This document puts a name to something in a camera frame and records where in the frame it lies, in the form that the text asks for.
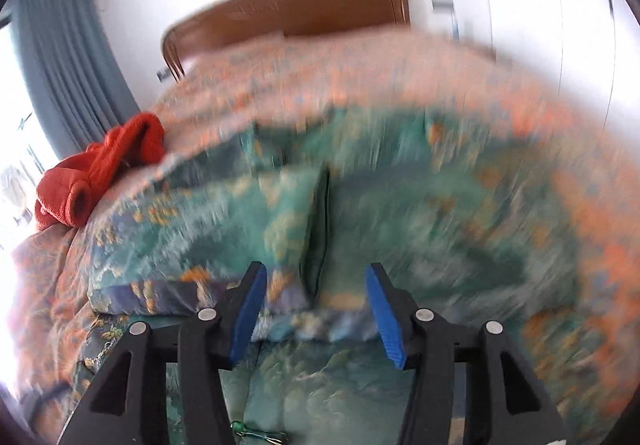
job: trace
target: window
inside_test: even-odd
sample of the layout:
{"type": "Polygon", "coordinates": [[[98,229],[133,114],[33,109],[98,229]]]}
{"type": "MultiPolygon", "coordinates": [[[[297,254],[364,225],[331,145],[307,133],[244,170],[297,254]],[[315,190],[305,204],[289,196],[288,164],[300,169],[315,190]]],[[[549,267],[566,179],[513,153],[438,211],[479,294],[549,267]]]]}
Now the window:
{"type": "Polygon", "coordinates": [[[10,251],[34,232],[35,187],[58,158],[31,109],[10,27],[0,20],[0,382],[12,388],[16,364],[6,318],[16,275],[10,251]]]}

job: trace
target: sheet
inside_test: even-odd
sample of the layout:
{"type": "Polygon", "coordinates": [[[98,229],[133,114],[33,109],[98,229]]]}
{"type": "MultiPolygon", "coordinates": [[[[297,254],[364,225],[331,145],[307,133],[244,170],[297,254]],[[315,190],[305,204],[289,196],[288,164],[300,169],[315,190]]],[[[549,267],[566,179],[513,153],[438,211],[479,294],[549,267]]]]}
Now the sheet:
{"type": "MultiPolygon", "coordinates": [[[[162,164],[125,176],[84,229],[52,227],[16,251],[22,270],[13,324],[20,384],[72,379],[86,367],[79,360],[85,356],[82,346],[92,325],[95,330],[104,320],[88,304],[91,261],[85,249],[104,216],[161,182],[181,162],[255,122],[305,131],[330,108],[351,106],[435,108],[490,126],[494,139],[524,140],[554,158],[548,175],[575,235],[580,294],[577,308],[527,314],[520,336],[538,376],[554,386],[559,408],[582,418],[576,426],[583,442],[605,431],[639,379],[637,168],[597,125],[553,99],[535,79],[471,49],[408,30],[236,46],[201,61],[167,92],[154,107],[170,153],[162,164]],[[575,373],[570,378],[568,369],[575,373]],[[592,387],[583,389],[576,380],[580,375],[593,380],[592,387]],[[582,409],[576,411],[576,404],[582,409]],[[598,421],[588,423],[591,416],[598,421]]],[[[434,139],[442,135],[438,128],[430,133],[434,139]]],[[[490,172],[485,176],[488,182],[496,179],[500,176],[490,172]]],[[[545,231],[536,237],[543,241],[545,231]]],[[[335,295],[329,298],[335,302],[335,295]]],[[[117,340],[117,332],[103,333],[103,348],[117,340]]],[[[49,437],[62,427],[64,412],[58,407],[46,413],[40,428],[49,437]]]]}

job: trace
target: wooden headboard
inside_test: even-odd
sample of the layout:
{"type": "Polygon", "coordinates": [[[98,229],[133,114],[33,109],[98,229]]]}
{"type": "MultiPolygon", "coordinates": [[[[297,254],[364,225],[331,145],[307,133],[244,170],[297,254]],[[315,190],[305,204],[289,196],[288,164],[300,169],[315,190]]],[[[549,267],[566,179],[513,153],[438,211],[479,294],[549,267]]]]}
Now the wooden headboard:
{"type": "Polygon", "coordinates": [[[408,0],[228,0],[172,26],[162,39],[162,55],[178,80],[196,57],[253,37],[312,36],[383,24],[409,24],[408,0]]]}

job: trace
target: bed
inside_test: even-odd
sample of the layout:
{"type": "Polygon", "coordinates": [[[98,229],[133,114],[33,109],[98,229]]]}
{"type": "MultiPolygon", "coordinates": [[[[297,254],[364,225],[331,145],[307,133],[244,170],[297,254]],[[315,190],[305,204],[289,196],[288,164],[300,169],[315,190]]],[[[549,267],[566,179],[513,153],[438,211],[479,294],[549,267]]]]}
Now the bed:
{"type": "MultiPolygon", "coordinates": [[[[640,380],[640,179],[590,118],[411,30],[408,0],[229,0],[162,52],[168,155],[82,229],[14,251],[18,389],[73,387],[38,417],[50,443],[133,321],[214,305],[254,259],[270,283],[222,379],[233,419],[301,444],[395,440],[412,374],[385,359],[362,289],[380,260],[450,321],[503,320],[576,443],[609,432],[640,380]]],[[[167,386],[178,444],[175,369],[167,386]]]]}

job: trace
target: metal screw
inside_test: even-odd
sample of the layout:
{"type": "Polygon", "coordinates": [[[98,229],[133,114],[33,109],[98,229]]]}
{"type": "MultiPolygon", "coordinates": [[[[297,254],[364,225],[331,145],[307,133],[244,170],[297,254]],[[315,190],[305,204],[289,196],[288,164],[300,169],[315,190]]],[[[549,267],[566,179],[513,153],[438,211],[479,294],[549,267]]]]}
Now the metal screw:
{"type": "Polygon", "coordinates": [[[499,335],[500,333],[502,333],[502,329],[502,324],[495,320],[490,320],[486,324],[486,330],[493,335],[499,335]]]}
{"type": "Polygon", "coordinates": [[[146,331],[146,324],[144,322],[134,322],[129,326],[129,333],[132,335],[142,335],[146,331]]]}
{"type": "Polygon", "coordinates": [[[198,319],[203,321],[213,320],[218,316],[218,312],[213,308],[204,308],[203,310],[198,311],[198,319]]]}
{"type": "Polygon", "coordinates": [[[427,308],[420,308],[417,312],[415,312],[415,318],[421,320],[422,322],[429,322],[433,320],[433,311],[428,310],[427,308]]]}

